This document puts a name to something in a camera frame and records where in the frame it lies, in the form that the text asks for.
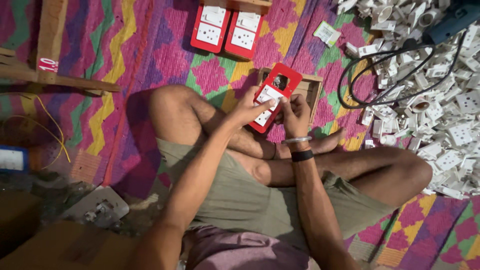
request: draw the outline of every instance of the brown box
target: brown box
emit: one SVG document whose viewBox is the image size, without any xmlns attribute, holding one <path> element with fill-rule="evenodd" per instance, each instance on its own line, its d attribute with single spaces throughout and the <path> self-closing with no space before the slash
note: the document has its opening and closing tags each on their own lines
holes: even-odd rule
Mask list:
<svg viewBox="0 0 480 270">
<path fill-rule="evenodd" d="M 41 198 L 28 192 L 0 192 L 0 258 L 35 234 L 41 203 Z"/>
<path fill-rule="evenodd" d="M 264 81 L 264 74 L 269 74 L 272 70 L 269 68 L 261 68 L 258 71 L 257 85 L 261 86 Z M 322 88 L 322 82 L 324 79 L 322 77 L 302 74 L 302 81 L 299 83 L 293 94 L 301 94 L 307 100 L 308 105 L 310 105 L 310 121 L 309 125 L 313 124 L 315 114 L 317 112 L 318 98 L 320 96 L 320 89 Z"/>
<path fill-rule="evenodd" d="M 121 270 L 137 240 L 92 225 L 49 225 L 0 260 L 2 270 Z"/>
<path fill-rule="evenodd" d="M 272 6 L 272 0 L 200 0 L 200 3 L 206 6 L 218 6 L 262 15 L 267 14 Z"/>
</svg>

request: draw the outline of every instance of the pink cloth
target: pink cloth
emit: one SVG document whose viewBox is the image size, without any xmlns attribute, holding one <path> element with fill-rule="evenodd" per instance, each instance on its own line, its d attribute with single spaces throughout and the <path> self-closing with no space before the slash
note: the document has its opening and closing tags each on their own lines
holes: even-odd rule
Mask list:
<svg viewBox="0 0 480 270">
<path fill-rule="evenodd" d="M 309 256 L 259 233 L 228 232 L 204 226 L 188 232 L 193 240 L 187 270 L 305 270 Z"/>
</svg>

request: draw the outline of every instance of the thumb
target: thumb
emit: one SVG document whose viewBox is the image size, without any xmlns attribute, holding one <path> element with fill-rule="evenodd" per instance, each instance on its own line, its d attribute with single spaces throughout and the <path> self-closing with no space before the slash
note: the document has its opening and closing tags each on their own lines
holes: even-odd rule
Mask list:
<svg viewBox="0 0 480 270">
<path fill-rule="evenodd" d="M 258 105 L 257 107 L 253 108 L 255 110 L 256 113 L 258 113 L 259 115 L 268 110 L 269 108 L 271 108 L 272 106 L 275 105 L 275 101 L 273 99 L 271 100 L 267 100 L 266 102 Z"/>
<path fill-rule="evenodd" d="M 286 117 L 293 114 L 292 107 L 290 106 L 290 102 L 286 97 L 282 97 L 280 99 L 280 103 L 282 104 L 283 114 Z"/>
</svg>

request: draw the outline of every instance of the black wristband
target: black wristband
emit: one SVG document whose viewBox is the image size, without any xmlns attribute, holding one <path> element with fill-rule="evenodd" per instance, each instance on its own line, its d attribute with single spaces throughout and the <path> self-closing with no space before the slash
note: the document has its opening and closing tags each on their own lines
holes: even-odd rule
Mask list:
<svg viewBox="0 0 480 270">
<path fill-rule="evenodd" d="M 292 152 L 292 162 L 299 162 L 313 158 L 312 150 Z"/>
</svg>

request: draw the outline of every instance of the leg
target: leg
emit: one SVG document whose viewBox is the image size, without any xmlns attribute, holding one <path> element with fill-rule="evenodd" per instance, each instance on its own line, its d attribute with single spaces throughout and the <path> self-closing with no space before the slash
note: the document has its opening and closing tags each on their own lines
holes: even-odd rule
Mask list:
<svg viewBox="0 0 480 270">
<path fill-rule="evenodd" d="M 290 160 L 258 160 L 230 153 L 260 183 L 266 186 L 294 186 Z M 429 164 L 415 154 L 393 147 L 328 153 L 315 157 L 324 172 L 350 181 L 363 194 L 398 207 L 420 193 L 432 179 Z"/>
<path fill-rule="evenodd" d="M 156 89 L 150 101 L 150 117 L 156 135 L 163 140 L 201 145 L 220 125 L 225 113 L 215 109 L 186 86 L 163 86 Z M 257 139 L 245 129 L 235 133 L 228 148 L 259 159 L 271 159 L 275 144 Z"/>
</svg>

